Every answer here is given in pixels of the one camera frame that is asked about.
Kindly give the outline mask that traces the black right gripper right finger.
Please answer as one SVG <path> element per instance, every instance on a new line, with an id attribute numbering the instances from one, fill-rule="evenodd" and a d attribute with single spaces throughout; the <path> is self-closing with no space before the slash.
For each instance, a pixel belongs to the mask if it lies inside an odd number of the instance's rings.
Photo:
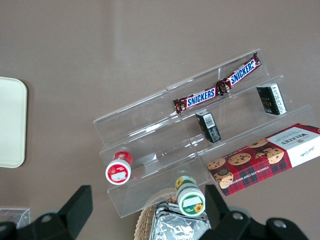
<path id="1" fill-rule="evenodd" d="M 211 225 L 201 240 L 307 240 L 292 221 L 269 218 L 265 224 L 240 210 L 230 210 L 215 185 L 205 186 L 205 211 Z"/>

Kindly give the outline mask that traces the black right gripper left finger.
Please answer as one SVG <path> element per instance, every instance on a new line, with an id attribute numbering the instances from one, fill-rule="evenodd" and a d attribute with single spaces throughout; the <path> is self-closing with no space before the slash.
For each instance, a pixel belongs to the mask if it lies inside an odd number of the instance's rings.
<path id="1" fill-rule="evenodd" d="M 46 213 L 19 229 L 13 222 L 1 222 L 0 238 L 2 240 L 75 240 L 92 211 L 92 187 L 82 185 L 57 213 Z"/>

